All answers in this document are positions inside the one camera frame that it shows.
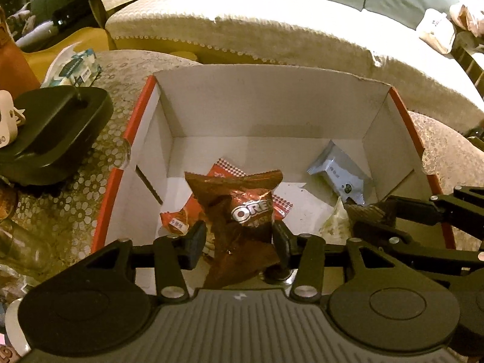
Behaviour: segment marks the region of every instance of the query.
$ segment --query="brown bag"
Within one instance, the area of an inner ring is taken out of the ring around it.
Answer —
[[[220,289],[279,263],[272,245],[272,192],[282,181],[273,171],[244,177],[185,173],[214,234],[215,255],[204,288]]]

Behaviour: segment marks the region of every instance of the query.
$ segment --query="black rubber pad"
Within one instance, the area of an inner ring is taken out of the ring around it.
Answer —
[[[457,363],[445,349],[389,357],[337,333],[317,305],[282,290],[200,290],[187,304],[161,308],[130,344],[93,357],[63,358],[35,350],[22,363]]]

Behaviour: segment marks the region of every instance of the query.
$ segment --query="white logo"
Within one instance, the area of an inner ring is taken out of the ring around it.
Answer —
[[[237,206],[232,210],[232,217],[239,223],[244,223],[253,215],[263,213],[269,210],[268,200],[248,201],[242,206]]]
[[[243,293],[243,292],[240,292],[239,294],[234,295],[234,299],[235,300],[238,300],[239,302],[241,302],[245,298],[247,298],[247,295],[245,293]]]

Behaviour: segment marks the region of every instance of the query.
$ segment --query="metal screw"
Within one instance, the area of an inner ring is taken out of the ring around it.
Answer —
[[[313,298],[318,294],[318,290],[311,285],[299,285],[294,288],[294,293],[300,298]]]
[[[185,294],[185,291],[179,286],[166,286],[161,290],[161,294],[168,299],[179,299]]]

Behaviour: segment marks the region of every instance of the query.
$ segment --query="table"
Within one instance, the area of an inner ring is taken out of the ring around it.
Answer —
[[[54,252],[54,275],[90,254],[97,216],[110,171],[126,157],[123,133],[147,77],[159,70],[196,64],[168,54],[147,51],[98,53],[103,72],[93,86],[107,90],[113,115],[81,167],[59,197],[20,193],[13,220],[47,240]]]
[[[147,77],[159,70],[198,64],[168,54],[121,50],[98,54],[103,73],[94,86],[107,90],[113,116],[86,156],[76,175],[57,198],[20,194],[13,220],[46,239],[54,249],[58,273],[90,254],[101,201],[110,171],[126,158],[123,133]],[[436,173],[445,194],[455,185],[484,186],[484,153],[463,136],[418,113],[410,116],[422,139],[426,172]],[[480,242],[454,230],[458,249],[476,250]]]

